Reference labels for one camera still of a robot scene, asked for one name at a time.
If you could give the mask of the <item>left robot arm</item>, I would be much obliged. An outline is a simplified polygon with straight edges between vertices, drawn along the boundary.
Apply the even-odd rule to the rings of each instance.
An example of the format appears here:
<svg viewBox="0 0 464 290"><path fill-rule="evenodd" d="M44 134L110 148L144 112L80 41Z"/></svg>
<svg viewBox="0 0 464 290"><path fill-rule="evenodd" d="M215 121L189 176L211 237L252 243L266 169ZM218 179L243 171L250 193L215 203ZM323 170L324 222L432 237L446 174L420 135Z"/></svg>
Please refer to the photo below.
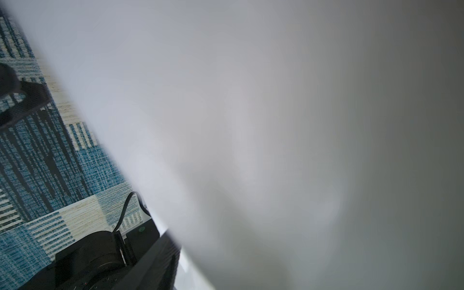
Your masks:
<svg viewBox="0 0 464 290"><path fill-rule="evenodd" d="M30 62L1 62L1 288L174 288L179 248Z"/></svg>

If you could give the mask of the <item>white raincoat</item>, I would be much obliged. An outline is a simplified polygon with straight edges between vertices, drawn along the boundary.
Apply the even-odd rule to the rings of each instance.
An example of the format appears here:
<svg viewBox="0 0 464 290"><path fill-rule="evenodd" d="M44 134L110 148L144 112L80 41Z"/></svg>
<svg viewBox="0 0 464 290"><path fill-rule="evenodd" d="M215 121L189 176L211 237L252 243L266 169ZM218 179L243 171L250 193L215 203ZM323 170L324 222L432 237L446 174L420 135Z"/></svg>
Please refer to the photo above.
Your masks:
<svg viewBox="0 0 464 290"><path fill-rule="evenodd" d="M462 1L3 1L218 290L464 287Z"/></svg>

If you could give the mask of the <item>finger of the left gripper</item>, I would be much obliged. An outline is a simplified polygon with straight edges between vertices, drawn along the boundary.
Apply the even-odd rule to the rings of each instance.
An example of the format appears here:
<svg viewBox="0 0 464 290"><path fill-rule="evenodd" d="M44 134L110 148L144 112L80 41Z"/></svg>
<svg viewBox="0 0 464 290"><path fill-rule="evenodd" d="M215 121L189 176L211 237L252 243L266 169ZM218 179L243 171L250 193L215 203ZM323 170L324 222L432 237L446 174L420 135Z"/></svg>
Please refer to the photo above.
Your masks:
<svg viewBox="0 0 464 290"><path fill-rule="evenodd" d="M46 85L19 80L13 68L1 64L1 100L11 97L13 105L1 111L1 130L17 124L51 102Z"/></svg>

